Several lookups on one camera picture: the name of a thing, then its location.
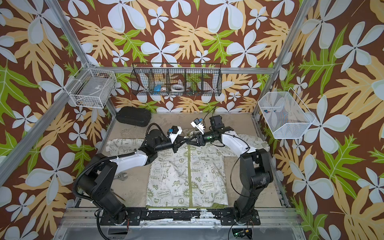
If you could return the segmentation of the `white green printed jacket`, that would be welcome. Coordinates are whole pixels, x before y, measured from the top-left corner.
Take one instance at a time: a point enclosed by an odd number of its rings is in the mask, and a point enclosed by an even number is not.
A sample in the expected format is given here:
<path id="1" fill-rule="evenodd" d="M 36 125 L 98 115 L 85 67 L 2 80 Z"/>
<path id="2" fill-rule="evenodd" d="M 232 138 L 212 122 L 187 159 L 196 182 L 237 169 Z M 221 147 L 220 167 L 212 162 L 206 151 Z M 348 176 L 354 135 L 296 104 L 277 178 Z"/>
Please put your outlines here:
<path id="1" fill-rule="evenodd" d="M 238 135 L 250 147 L 270 150 L 267 142 L 250 135 Z M 139 147 L 143 139 L 114 139 L 106 151 L 112 155 L 130 154 L 112 160 L 117 163 L 116 175 L 146 164 Z M 172 149 L 160 151 L 149 164 L 149 182 L 145 207 L 155 208 L 216 208 L 227 207 L 225 157 L 238 157 L 229 147 L 207 144 L 203 147 L 183 145 L 177 153 Z"/>

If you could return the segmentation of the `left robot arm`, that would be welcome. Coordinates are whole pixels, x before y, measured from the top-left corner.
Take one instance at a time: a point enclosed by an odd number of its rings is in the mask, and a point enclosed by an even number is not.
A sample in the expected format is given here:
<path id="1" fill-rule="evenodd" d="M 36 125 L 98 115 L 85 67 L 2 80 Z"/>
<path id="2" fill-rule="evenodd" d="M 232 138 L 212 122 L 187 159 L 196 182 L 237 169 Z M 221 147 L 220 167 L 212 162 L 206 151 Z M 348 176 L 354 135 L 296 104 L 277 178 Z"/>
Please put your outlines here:
<path id="1" fill-rule="evenodd" d="M 189 142 L 189 138 L 179 134 L 167 137 L 159 129 L 151 130 L 134 152 L 112 157 L 97 154 L 74 180 L 72 192 L 77 198 L 94 203 L 113 223 L 123 224 L 128 219 L 126 207 L 111 190 L 115 176 L 151 164 L 161 151 L 171 149 L 176 153 Z"/>

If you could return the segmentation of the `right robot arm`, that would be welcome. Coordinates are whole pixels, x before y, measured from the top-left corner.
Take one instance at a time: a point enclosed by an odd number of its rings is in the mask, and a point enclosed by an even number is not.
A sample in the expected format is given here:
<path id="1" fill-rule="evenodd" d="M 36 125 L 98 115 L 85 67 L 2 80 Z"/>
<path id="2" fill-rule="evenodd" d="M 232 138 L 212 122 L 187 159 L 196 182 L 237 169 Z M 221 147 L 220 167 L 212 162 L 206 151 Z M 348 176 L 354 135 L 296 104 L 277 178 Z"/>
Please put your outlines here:
<path id="1" fill-rule="evenodd" d="M 261 192 L 274 180 L 267 151 L 252 147 L 231 127 L 215 129 L 204 134 L 196 133 L 186 138 L 188 145 L 196 147 L 214 141 L 219 141 L 228 147 L 238 157 L 237 162 L 240 164 L 239 177 L 243 187 L 234 203 L 230 218 L 238 224 L 248 222 L 259 224 L 255 203 Z"/>

